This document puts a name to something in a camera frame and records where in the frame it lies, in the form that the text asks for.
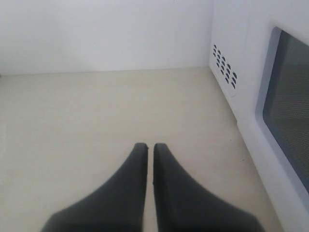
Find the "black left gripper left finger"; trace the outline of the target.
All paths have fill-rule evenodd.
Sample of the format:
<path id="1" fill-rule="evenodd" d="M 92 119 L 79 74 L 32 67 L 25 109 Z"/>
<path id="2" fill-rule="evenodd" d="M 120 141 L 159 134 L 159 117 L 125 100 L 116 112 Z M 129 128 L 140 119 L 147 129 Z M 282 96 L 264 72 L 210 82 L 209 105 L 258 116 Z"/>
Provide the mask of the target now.
<path id="1" fill-rule="evenodd" d="M 148 146 L 136 143 L 121 167 L 79 202 L 53 214 L 43 232 L 141 232 Z"/>

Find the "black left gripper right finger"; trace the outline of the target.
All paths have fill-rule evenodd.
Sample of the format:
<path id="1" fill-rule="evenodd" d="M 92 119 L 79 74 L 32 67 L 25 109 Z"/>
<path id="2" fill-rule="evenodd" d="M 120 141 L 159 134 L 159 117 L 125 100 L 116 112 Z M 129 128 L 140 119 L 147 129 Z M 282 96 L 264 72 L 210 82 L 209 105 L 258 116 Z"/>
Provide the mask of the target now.
<path id="1" fill-rule="evenodd" d="M 177 162 L 164 143 L 154 145 L 154 199 L 160 232 L 260 232 L 257 218 L 212 194 Z"/>

